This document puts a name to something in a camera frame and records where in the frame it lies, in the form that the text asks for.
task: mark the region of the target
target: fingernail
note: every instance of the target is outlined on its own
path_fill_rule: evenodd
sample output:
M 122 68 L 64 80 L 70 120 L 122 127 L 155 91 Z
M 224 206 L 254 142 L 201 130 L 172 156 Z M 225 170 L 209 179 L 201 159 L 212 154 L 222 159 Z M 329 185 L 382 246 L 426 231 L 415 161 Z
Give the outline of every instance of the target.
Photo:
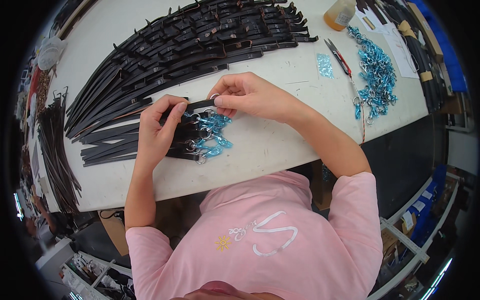
M 214 103 L 214 106 L 216 106 L 216 107 L 222 106 L 222 104 L 223 104 L 222 97 L 218 96 L 217 98 L 215 98 L 213 103 Z
M 187 104 L 185 102 L 180 102 L 180 104 L 177 105 L 177 110 L 179 112 L 184 112 L 187 109 Z

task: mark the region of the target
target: sun graphic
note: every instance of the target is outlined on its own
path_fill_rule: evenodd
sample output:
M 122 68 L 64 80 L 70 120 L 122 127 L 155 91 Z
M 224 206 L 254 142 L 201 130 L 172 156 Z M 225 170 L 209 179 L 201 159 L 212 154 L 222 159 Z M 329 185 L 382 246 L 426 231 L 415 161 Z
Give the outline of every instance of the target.
M 218 239 L 219 239 L 220 241 L 216 241 L 216 242 L 215 242 L 215 244 L 220 244 L 220 246 L 217 248 L 217 250 L 220 249 L 221 252 L 223 252 L 223 247 L 229 249 L 227 245 L 228 245 L 228 244 L 231 244 L 231 242 L 227 242 L 227 240 L 229 240 L 230 237 L 228 237 L 227 239 L 225 239 L 225 236 L 223 236 L 223 239 L 222 239 L 221 237 L 218 237 Z

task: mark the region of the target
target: pink t-shirt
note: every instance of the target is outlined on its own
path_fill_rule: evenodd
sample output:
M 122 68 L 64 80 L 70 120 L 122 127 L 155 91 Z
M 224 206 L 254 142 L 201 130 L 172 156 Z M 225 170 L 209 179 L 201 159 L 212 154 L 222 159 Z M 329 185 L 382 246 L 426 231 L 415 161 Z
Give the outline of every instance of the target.
M 375 177 L 342 176 L 328 221 L 308 180 L 281 171 L 212 190 L 175 251 L 152 227 L 126 233 L 136 297 L 183 297 L 212 280 L 285 300 L 362 299 L 382 262 Z

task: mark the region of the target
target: white fan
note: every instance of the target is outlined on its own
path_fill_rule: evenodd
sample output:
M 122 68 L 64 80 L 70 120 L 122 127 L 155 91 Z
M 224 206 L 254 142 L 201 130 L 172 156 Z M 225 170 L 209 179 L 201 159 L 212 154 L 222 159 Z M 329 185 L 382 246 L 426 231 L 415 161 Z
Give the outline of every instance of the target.
M 38 54 L 39 69 L 45 71 L 53 67 L 59 60 L 61 51 L 66 45 L 66 41 L 62 41 L 56 36 L 42 41 L 42 46 Z

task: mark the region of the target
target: orange cord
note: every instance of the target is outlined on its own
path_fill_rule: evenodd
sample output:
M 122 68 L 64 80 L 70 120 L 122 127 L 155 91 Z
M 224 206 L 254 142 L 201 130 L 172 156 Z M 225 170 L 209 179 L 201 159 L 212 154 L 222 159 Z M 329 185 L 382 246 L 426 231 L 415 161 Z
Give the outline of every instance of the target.
M 360 105 L 360 106 L 361 106 L 361 120 L 363 122 L 363 139 L 360 144 L 360 147 L 361 147 L 365 142 L 365 116 L 363 115 L 363 105 Z

